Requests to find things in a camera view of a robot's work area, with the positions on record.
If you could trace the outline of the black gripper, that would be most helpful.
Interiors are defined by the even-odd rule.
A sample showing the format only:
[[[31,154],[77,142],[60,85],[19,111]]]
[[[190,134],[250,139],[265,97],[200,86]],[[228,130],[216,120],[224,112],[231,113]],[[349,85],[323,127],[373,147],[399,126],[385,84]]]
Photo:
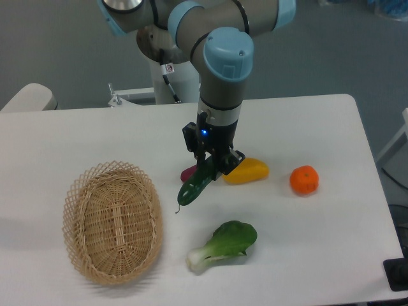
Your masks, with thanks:
[[[212,180],[229,175],[244,161],[245,154],[233,149],[236,127],[237,121],[226,126],[214,123],[210,110],[204,110],[197,114],[196,123],[190,122],[182,129],[187,150],[197,160],[197,173],[202,175],[206,170],[206,153],[214,164]]]

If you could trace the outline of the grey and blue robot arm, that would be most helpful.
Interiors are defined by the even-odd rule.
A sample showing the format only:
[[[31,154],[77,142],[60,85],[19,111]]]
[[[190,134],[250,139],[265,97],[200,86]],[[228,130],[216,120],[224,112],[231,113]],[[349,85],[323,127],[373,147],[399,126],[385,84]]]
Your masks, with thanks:
[[[233,171],[244,154],[233,148],[245,86],[254,58],[253,38],[290,23],[294,1],[99,1],[117,35],[146,26],[166,29],[201,78],[197,120],[183,129],[187,149],[212,179]]]

